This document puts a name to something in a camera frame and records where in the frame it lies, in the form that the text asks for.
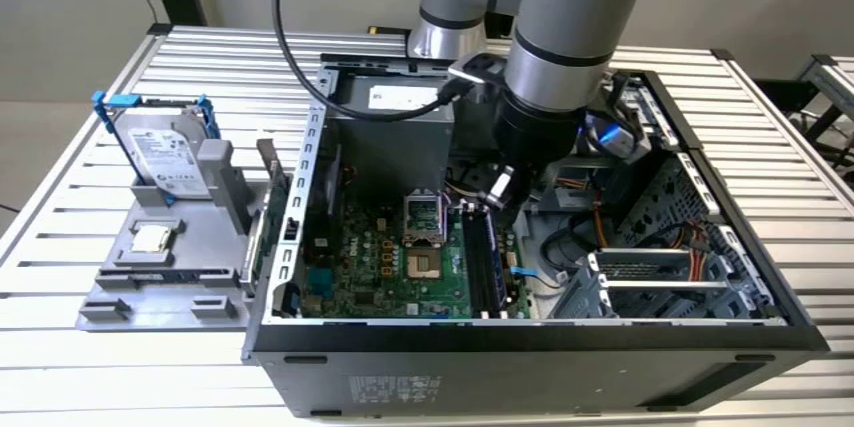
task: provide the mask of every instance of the slotted aluminum surface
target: slotted aluminum surface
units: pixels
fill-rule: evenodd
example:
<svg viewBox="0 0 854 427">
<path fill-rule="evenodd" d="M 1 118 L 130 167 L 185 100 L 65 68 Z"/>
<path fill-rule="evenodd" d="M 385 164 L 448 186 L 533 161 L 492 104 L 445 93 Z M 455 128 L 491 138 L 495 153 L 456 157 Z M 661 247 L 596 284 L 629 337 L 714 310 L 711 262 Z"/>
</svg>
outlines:
<svg viewBox="0 0 854 427">
<path fill-rule="evenodd" d="M 403 54 L 397 36 L 289 38 L 309 74 L 321 52 Z M 505 43 L 492 47 L 507 50 Z M 704 50 L 625 47 L 611 65 L 657 71 L 832 353 L 699 414 L 405 422 L 852 425 L 850 192 L 839 191 L 832 174 L 810 160 L 808 148 L 772 115 L 734 63 Z M 252 150 L 258 135 L 273 136 L 285 164 L 296 158 L 308 95 L 266 32 L 176 27 L 165 37 L 148 37 L 112 92 L 188 100 L 208 94 L 222 137 L 234 143 L 233 163 L 249 178 L 265 175 Z M 0 240 L 0 292 L 9 293 L 0 297 L 0 413 L 10 413 L 2 425 L 220 425 L 249 420 L 262 426 L 293 421 L 262 370 L 238 365 L 241 333 L 73 330 L 77 308 L 132 204 L 130 177 L 113 138 L 90 118 Z"/>
</svg>

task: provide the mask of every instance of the blue tab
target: blue tab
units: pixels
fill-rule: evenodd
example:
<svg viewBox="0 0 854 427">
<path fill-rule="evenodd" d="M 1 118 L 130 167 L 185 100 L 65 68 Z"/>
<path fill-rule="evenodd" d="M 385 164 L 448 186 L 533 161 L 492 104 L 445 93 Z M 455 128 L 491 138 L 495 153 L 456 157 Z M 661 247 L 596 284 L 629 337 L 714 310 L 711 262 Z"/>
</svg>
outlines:
<svg viewBox="0 0 854 427">
<path fill-rule="evenodd" d="M 142 97 L 138 94 L 113 94 L 106 101 L 110 107 L 136 107 L 142 103 Z"/>
<path fill-rule="evenodd" d="M 619 124 L 611 124 L 607 126 L 607 128 L 604 129 L 604 134 L 601 134 L 601 137 L 599 137 L 599 142 L 600 143 L 607 143 L 608 140 L 611 140 L 616 134 L 619 134 Z"/>
<path fill-rule="evenodd" d="M 527 275 L 531 277 L 536 277 L 536 269 L 525 269 L 524 267 L 512 266 L 509 267 L 509 272 L 512 272 L 516 275 Z"/>
<path fill-rule="evenodd" d="M 213 104 L 208 96 L 201 94 L 196 99 L 196 105 L 201 109 L 201 116 L 204 118 L 204 130 L 206 131 L 208 138 L 220 139 L 218 124 L 216 123 L 216 117 L 213 116 Z"/>
</svg>

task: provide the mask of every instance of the blue drive bracket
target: blue drive bracket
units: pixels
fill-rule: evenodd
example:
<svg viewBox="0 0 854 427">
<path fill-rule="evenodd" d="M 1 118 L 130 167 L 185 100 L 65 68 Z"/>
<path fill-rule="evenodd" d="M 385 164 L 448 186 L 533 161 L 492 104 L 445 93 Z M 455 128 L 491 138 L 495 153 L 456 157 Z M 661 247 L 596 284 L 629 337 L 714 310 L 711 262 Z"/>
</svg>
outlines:
<svg viewBox="0 0 854 427">
<path fill-rule="evenodd" d="M 124 146 L 124 142 L 121 141 L 121 137 L 118 136 L 118 134 L 116 134 L 116 124 L 112 123 L 112 117 L 109 117 L 109 113 L 106 112 L 106 105 L 104 104 L 104 97 L 106 97 L 106 94 L 104 93 L 102 90 L 97 90 L 92 94 L 92 110 L 94 111 L 94 114 L 97 115 L 97 117 L 101 119 L 101 122 L 104 123 L 104 128 L 106 129 L 106 132 L 116 137 L 116 142 L 118 143 L 118 148 L 121 149 L 121 152 L 124 152 L 124 156 L 128 159 L 128 163 L 130 164 L 130 168 L 133 169 L 133 173 L 136 174 L 136 180 L 138 182 L 138 185 L 145 185 L 145 178 L 142 177 L 142 174 L 138 171 L 138 168 L 136 167 L 136 164 L 133 163 L 133 158 L 130 157 L 130 152 L 128 151 L 126 147 Z M 117 106 L 133 107 L 134 105 L 138 105 L 138 102 L 140 102 L 138 95 L 136 95 L 136 96 L 121 95 L 120 97 L 121 98 L 117 99 L 117 101 L 118 101 Z"/>
<path fill-rule="evenodd" d="M 213 117 L 213 104 L 208 96 L 201 94 L 196 99 L 196 105 L 201 110 L 201 117 L 204 119 L 204 130 L 206 131 L 208 138 L 221 139 L 218 133 L 218 125 L 216 124 L 216 117 Z"/>
<path fill-rule="evenodd" d="M 121 152 L 124 152 L 124 156 L 130 163 L 130 167 L 133 168 L 133 172 L 136 173 L 136 178 L 138 181 L 138 185 L 146 185 L 142 174 L 133 163 L 133 159 L 130 157 L 130 152 L 128 151 L 124 142 L 121 141 L 121 137 L 116 134 L 116 125 L 112 122 L 112 117 L 109 116 L 108 108 L 118 108 L 126 109 L 132 107 L 165 107 L 173 106 L 177 107 L 180 105 L 186 106 L 186 103 L 174 102 L 174 101 L 144 101 L 142 96 L 138 94 L 113 94 L 109 97 L 109 100 L 104 101 L 106 94 L 102 90 L 96 91 L 92 94 L 92 110 L 97 114 L 97 117 L 101 119 L 104 123 L 104 127 L 106 128 L 106 132 L 109 132 L 118 142 L 118 147 L 121 148 Z M 210 103 L 210 99 L 208 99 L 206 95 L 201 94 L 198 98 L 192 102 L 193 112 L 201 113 L 204 132 L 209 139 L 221 139 L 218 125 L 216 124 L 216 117 L 213 115 L 213 104 Z M 169 195 L 165 196 L 166 203 L 169 202 Z"/>
</svg>

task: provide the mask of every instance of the white label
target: white label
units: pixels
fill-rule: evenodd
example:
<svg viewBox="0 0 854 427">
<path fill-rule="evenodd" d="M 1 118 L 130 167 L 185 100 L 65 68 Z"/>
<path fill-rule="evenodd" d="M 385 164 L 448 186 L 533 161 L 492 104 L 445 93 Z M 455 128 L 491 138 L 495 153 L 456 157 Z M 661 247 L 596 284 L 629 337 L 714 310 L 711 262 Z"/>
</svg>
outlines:
<svg viewBox="0 0 854 427">
<path fill-rule="evenodd" d="M 206 196 L 186 137 L 173 130 L 128 129 L 134 150 L 154 184 L 174 197 Z"/>
<path fill-rule="evenodd" d="M 415 110 L 436 100 L 435 87 L 375 85 L 371 87 L 368 109 Z"/>
<path fill-rule="evenodd" d="M 440 375 L 349 376 L 349 393 L 357 404 L 432 403 L 440 385 Z"/>
</svg>

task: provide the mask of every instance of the blue latch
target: blue latch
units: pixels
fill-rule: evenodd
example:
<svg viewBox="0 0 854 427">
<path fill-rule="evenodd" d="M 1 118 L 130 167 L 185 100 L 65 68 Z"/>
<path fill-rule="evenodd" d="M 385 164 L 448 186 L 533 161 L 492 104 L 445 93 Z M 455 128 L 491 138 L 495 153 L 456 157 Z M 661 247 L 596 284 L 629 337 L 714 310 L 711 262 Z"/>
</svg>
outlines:
<svg viewBox="0 0 854 427">
<path fill-rule="evenodd" d="M 116 142 L 118 143 L 118 148 L 121 149 L 121 152 L 124 152 L 124 156 L 128 159 L 128 163 L 130 164 L 130 168 L 133 169 L 133 173 L 136 174 L 136 180 L 138 184 L 145 185 L 145 178 L 142 177 L 142 173 L 138 171 L 138 168 L 133 163 L 130 152 L 128 152 L 128 148 L 125 147 L 124 142 L 121 141 L 121 137 L 118 137 L 118 135 L 116 134 L 116 125 L 112 123 L 112 118 L 106 113 L 106 106 L 104 105 L 104 97 L 106 97 L 106 94 L 104 93 L 104 91 L 96 90 L 94 93 L 92 94 L 92 110 L 94 111 L 94 115 L 97 115 L 97 118 L 101 119 L 106 132 L 116 136 Z"/>
<path fill-rule="evenodd" d="M 138 94 L 113 94 L 106 101 L 109 107 L 137 107 L 142 104 L 142 96 Z"/>
<path fill-rule="evenodd" d="M 216 125 L 216 117 L 213 117 L 213 104 L 208 96 L 201 94 L 196 100 L 196 105 L 201 109 L 201 117 L 204 119 L 204 130 L 206 131 L 208 138 L 220 139 L 218 125 Z"/>
</svg>

